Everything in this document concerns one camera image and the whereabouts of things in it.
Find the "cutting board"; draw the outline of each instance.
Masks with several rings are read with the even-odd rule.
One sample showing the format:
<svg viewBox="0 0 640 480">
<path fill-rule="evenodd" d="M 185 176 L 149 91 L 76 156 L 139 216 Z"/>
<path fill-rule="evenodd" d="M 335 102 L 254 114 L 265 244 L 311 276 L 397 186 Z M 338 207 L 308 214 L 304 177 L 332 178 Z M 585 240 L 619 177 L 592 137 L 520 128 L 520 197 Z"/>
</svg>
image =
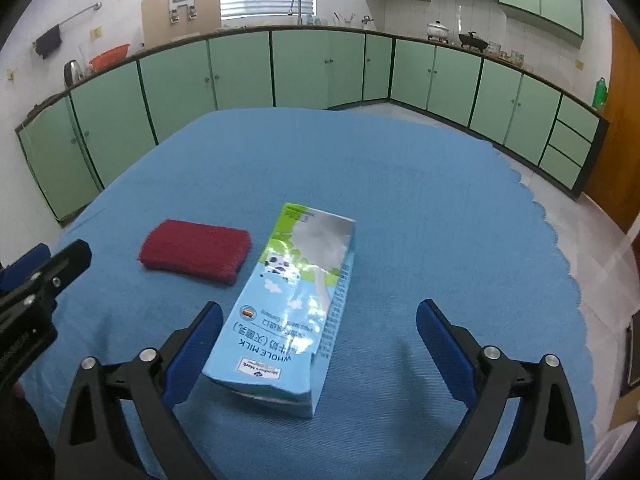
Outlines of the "cutting board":
<svg viewBox="0 0 640 480">
<path fill-rule="evenodd" d="M 178 41 L 183 38 L 200 36 L 222 28 L 220 19 L 220 0 L 195 0 L 198 16 L 192 20 L 187 17 L 187 7 L 178 7 L 179 20 L 171 23 L 169 18 L 169 0 L 142 0 L 142 30 L 145 35 L 145 48 Z"/>
</svg>

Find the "white pot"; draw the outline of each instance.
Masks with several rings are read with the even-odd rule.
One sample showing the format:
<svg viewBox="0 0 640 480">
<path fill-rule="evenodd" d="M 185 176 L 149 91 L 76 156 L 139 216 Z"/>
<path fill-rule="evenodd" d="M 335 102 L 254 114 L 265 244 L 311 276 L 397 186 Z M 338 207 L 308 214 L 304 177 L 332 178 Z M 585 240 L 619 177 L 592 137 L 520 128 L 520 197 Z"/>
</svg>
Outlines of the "white pot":
<svg viewBox="0 0 640 480">
<path fill-rule="evenodd" d="M 427 25 L 427 35 L 431 38 L 446 40 L 449 37 L 449 29 L 440 22 L 430 23 Z"/>
</svg>

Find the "blue tablecloth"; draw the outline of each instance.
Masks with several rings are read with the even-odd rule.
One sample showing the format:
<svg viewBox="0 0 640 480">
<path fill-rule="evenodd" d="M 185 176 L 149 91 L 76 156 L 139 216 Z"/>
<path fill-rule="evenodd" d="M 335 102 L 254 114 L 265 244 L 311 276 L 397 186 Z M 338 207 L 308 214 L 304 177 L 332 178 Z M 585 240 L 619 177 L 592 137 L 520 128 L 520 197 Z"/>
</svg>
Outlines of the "blue tablecloth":
<svg viewBox="0 0 640 480">
<path fill-rule="evenodd" d="M 357 221 L 324 392 L 315 418 L 303 420 L 201 377 L 175 412 L 210 466 L 231 480 L 423 478 L 465 413 L 415 329 L 425 298 L 511 358 L 557 354 L 589 451 L 595 400 L 580 293 L 519 179 L 488 142 L 445 128 L 286 108 L 207 114 L 133 165 L 63 235 L 61 247 L 88 241 L 94 262 L 60 296 L 60 336 L 23 377 L 28 399 L 55 441 L 84 356 L 128 361 L 188 326 L 208 300 L 228 314 L 282 204 L 297 202 Z M 142 241 L 167 218 L 247 229 L 254 246 L 237 285 L 143 269 Z"/>
</svg>

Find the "green bottle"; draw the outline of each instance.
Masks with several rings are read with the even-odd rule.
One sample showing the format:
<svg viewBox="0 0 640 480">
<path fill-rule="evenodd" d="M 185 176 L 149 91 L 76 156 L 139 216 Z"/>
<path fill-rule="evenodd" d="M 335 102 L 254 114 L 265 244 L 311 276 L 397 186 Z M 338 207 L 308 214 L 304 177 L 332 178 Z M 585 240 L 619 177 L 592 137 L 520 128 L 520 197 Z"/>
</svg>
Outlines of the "green bottle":
<svg viewBox="0 0 640 480">
<path fill-rule="evenodd" d="M 604 81 L 604 78 L 601 77 L 596 83 L 596 91 L 593 94 L 593 103 L 591 106 L 596 108 L 598 111 L 602 111 L 604 108 L 604 103 L 607 102 L 607 83 Z"/>
</svg>

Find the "towel rack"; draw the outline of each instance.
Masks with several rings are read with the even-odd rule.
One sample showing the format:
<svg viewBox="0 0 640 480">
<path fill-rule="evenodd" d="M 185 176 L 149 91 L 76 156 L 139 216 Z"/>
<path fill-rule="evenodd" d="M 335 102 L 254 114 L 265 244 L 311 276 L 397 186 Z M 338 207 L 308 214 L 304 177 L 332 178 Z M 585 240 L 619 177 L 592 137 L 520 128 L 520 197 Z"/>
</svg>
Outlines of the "towel rack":
<svg viewBox="0 0 640 480">
<path fill-rule="evenodd" d="M 83 12 L 87 12 L 89 9 L 98 10 L 98 9 L 100 9 L 100 7 L 102 7 L 102 2 L 95 2 L 93 5 L 88 6 L 86 9 L 82 9 L 82 10 L 76 12 L 73 16 L 69 16 L 66 20 L 62 20 L 61 22 L 58 23 L 58 26 L 62 25 L 63 23 L 68 22 L 69 20 L 74 19 L 76 16 L 79 16 Z M 36 42 L 33 41 L 33 43 L 31 43 L 31 46 L 33 46 L 35 48 Z"/>
</svg>

